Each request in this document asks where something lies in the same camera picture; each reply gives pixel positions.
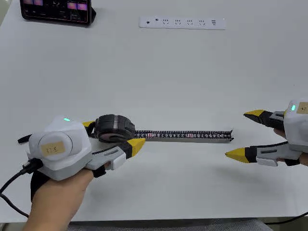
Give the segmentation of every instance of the electrical outlet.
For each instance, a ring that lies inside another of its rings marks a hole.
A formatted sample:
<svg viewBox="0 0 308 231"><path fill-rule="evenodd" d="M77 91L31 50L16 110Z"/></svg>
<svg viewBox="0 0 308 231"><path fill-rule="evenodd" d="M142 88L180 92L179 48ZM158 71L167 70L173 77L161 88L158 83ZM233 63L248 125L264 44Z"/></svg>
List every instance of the electrical outlet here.
<svg viewBox="0 0 308 231"><path fill-rule="evenodd" d="M199 19L198 20L198 25L199 26L205 26L206 24L205 24L205 21L203 19Z"/></svg>
<svg viewBox="0 0 308 231"><path fill-rule="evenodd" d="M187 23L187 26L192 26L193 25L193 20L192 19L187 19L186 23Z"/></svg>
<svg viewBox="0 0 308 231"><path fill-rule="evenodd" d="M182 21L180 19L175 19L174 20L174 25L180 26L182 24Z"/></svg>
<svg viewBox="0 0 308 231"><path fill-rule="evenodd" d="M224 30L226 21L224 18L185 18L169 16L148 16L140 17L139 27L141 28L167 28L167 29L203 29L203 30Z"/></svg>

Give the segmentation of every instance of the finger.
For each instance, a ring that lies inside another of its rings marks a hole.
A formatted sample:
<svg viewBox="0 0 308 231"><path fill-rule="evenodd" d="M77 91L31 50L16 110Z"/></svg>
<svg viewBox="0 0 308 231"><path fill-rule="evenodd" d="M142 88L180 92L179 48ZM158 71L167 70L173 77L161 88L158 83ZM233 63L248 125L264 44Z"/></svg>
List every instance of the finger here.
<svg viewBox="0 0 308 231"><path fill-rule="evenodd" d="M280 130L278 130L278 129L274 129L274 132L275 132L277 135L282 136L282 137L285 138L285 132L284 132L284 131L280 131Z"/></svg>
<svg viewBox="0 0 308 231"><path fill-rule="evenodd" d="M299 157L299 162L300 162L302 165L308 166L308 154L307 154L307 153L301 154L301 156Z"/></svg>

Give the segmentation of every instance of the white table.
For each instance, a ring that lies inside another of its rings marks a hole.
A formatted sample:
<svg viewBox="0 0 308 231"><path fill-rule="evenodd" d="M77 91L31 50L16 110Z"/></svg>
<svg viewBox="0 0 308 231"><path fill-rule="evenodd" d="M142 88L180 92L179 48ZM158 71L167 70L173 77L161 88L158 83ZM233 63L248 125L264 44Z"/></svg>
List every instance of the white table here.
<svg viewBox="0 0 308 231"><path fill-rule="evenodd" d="M90 28L27 22L14 0L0 29L0 182L26 161L16 139L63 114L114 113L137 128L234 128L230 144L146 143L94 180L74 220L295 216L308 169L241 164L224 152L282 139L243 112L307 96L308 2L93 0ZM226 18L227 30L140 29L141 15ZM30 176L5 194L30 211ZM25 220L0 201L0 222Z"/></svg>

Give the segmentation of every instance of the hand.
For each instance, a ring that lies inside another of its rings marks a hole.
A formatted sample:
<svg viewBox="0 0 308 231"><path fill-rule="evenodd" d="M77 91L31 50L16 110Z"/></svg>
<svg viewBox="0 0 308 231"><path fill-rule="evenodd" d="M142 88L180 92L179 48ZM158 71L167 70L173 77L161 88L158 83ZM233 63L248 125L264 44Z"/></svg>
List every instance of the hand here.
<svg viewBox="0 0 308 231"><path fill-rule="evenodd" d="M43 184L33 197L24 231L66 230L92 179L93 172L83 169L65 180L49 180Z"/></svg>
<svg viewBox="0 0 308 231"><path fill-rule="evenodd" d="M284 133L283 131L274 129L274 132L275 132L277 135L280 135L280 136L282 136L282 137L285 138L285 133ZM299 157L299 162L300 162L302 165L308 166L308 154L307 154L307 153L301 154L301 156Z"/></svg>

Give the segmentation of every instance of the handwritten label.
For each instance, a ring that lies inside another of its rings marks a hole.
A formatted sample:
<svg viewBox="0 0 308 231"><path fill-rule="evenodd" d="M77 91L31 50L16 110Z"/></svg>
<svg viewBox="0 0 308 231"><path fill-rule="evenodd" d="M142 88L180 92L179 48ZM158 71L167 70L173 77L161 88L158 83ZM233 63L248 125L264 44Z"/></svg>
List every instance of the handwritten label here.
<svg viewBox="0 0 308 231"><path fill-rule="evenodd" d="M43 156L57 155L65 152L63 141L41 145Z"/></svg>
<svg viewBox="0 0 308 231"><path fill-rule="evenodd" d="M297 114L308 114L308 102L300 102Z"/></svg>

